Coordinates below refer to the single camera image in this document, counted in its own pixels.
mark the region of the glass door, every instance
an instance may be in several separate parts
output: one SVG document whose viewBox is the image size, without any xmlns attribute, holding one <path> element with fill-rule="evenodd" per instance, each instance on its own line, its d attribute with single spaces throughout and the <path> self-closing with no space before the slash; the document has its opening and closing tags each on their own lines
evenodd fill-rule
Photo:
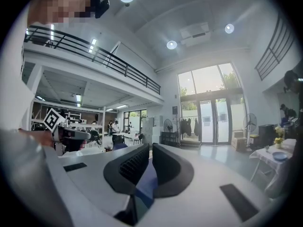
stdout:
<svg viewBox="0 0 303 227">
<path fill-rule="evenodd" d="M 201 112 L 201 135 L 203 145 L 214 145 L 215 139 L 215 122 L 214 110 L 211 100 L 200 101 Z"/>
<path fill-rule="evenodd" d="M 230 104 L 226 98 L 215 100 L 216 145 L 229 144 L 231 132 Z"/>
<path fill-rule="evenodd" d="M 200 101 L 203 145 L 231 143 L 231 106 L 226 98 Z"/>
</svg>

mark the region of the plate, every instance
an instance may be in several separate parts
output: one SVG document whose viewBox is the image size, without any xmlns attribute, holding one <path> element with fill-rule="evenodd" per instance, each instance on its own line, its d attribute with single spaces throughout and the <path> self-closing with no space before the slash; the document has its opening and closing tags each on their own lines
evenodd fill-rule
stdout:
<svg viewBox="0 0 303 227">
<path fill-rule="evenodd" d="M 287 160 L 287 154 L 285 154 L 283 152 L 274 152 L 273 153 L 273 158 L 276 161 L 285 161 L 285 160 Z"/>
</svg>

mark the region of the flower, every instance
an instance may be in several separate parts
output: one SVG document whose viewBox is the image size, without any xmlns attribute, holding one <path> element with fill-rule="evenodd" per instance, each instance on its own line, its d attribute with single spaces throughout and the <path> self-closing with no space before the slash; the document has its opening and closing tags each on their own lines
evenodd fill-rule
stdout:
<svg viewBox="0 0 303 227">
<path fill-rule="evenodd" d="M 283 141 L 282 138 L 275 138 L 275 144 L 281 144 Z"/>
<path fill-rule="evenodd" d="M 279 134 L 279 135 L 283 135 L 284 134 L 284 129 L 281 128 L 281 126 L 277 126 L 275 128 L 275 130 L 276 130 L 276 133 Z"/>
</svg>

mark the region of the black railing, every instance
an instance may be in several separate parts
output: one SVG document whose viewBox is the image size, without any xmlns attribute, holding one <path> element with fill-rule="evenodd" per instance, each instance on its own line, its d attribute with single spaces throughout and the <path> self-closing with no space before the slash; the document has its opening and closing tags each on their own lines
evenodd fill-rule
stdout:
<svg viewBox="0 0 303 227">
<path fill-rule="evenodd" d="M 263 80 L 281 62 L 293 42 L 293 33 L 279 15 L 269 45 L 255 67 L 261 80 Z"/>
<path fill-rule="evenodd" d="M 160 85 L 138 69 L 112 53 L 76 36 L 45 27 L 30 26 L 24 39 L 25 43 L 29 41 L 56 50 L 68 51 L 92 62 L 99 63 L 105 68 L 113 69 L 114 71 L 123 74 L 125 77 L 131 78 L 146 88 L 160 94 Z"/>
</svg>

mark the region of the desk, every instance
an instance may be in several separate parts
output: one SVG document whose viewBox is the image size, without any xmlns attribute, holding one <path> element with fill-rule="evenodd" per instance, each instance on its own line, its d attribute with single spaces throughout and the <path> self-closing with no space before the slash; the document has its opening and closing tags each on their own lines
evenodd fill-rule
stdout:
<svg viewBox="0 0 303 227">
<path fill-rule="evenodd" d="M 258 164 L 250 181 L 253 181 L 256 173 L 260 174 L 266 180 L 268 179 L 267 174 L 272 175 L 272 180 L 265 188 L 265 193 L 272 198 L 276 197 L 280 193 L 285 183 L 286 176 L 289 172 L 289 159 L 293 156 L 294 145 L 294 139 L 287 139 L 283 141 L 281 149 L 277 149 L 275 146 L 270 146 L 268 152 L 266 152 L 265 148 L 263 148 L 256 150 L 250 155 L 250 158 L 259 158 Z M 272 155 L 274 152 L 284 152 L 287 154 L 288 159 L 285 161 L 276 161 Z M 261 172 L 259 170 L 261 161 L 264 161 L 268 166 L 272 168 L 272 170 L 265 173 Z"/>
<path fill-rule="evenodd" d="M 116 135 L 116 136 L 121 135 L 121 136 L 123 136 L 125 138 L 130 138 L 130 139 L 133 138 L 133 136 L 131 134 L 125 134 L 125 133 L 119 133 L 119 134 L 113 134 L 113 135 Z"/>
</svg>

